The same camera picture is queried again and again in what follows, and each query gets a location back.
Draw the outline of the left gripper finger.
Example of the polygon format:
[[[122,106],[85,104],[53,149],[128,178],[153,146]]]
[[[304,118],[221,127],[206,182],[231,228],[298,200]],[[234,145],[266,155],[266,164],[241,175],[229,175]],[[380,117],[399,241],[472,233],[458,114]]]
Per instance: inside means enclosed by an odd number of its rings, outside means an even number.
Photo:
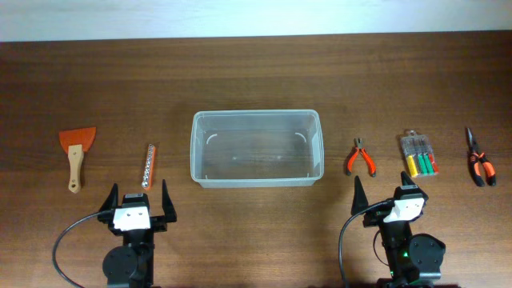
[[[118,206],[118,184],[113,184],[109,195],[107,196],[104,203],[101,205],[99,211],[113,210]]]
[[[162,180],[162,209],[166,218],[176,218],[176,210],[174,204],[170,199],[169,191],[167,188],[166,180]]]

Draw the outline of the precision screwdriver set case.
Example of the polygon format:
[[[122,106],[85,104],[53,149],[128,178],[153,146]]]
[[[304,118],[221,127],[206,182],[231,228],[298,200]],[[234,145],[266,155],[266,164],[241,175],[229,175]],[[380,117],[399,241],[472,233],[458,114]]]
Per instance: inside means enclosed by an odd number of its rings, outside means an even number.
[[[429,138],[415,130],[407,130],[400,138],[402,153],[412,178],[435,176],[439,174],[434,151]]]

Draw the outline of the orange-black long nose pliers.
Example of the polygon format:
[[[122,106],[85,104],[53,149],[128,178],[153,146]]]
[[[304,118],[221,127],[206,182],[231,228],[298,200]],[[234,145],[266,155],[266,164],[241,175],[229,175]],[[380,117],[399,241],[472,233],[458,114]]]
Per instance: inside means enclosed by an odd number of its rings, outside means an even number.
[[[466,135],[469,147],[469,170],[474,183],[479,187],[495,186],[497,181],[493,164],[487,159],[486,154],[480,150],[471,128],[466,128]]]

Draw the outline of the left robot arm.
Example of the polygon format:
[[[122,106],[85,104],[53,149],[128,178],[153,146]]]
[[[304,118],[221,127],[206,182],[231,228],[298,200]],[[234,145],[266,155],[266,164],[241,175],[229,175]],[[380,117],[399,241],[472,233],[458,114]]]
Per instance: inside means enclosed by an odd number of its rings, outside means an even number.
[[[122,237],[122,244],[104,257],[102,270],[108,287],[152,287],[154,284],[154,235],[166,232],[177,221],[167,185],[162,184],[160,216],[150,214],[147,194],[126,194],[118,200],[118,186],[113,185],[99,209],[98,220],[109,231]]]

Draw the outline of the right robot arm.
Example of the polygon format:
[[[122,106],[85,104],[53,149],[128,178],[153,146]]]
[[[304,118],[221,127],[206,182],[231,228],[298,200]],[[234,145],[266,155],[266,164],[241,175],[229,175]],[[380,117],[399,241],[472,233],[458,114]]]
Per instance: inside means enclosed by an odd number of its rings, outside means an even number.
[[[377,280],[377,287],[432,287],[442,276],[446,245],[429,234],[412,233],[410,224],[422,216],[429,197],[406,173],[401,180],[391,198],[371,205],[356,177],[351,215],[362,215],[363,226],[376,226],[382,239],[390,278]]]

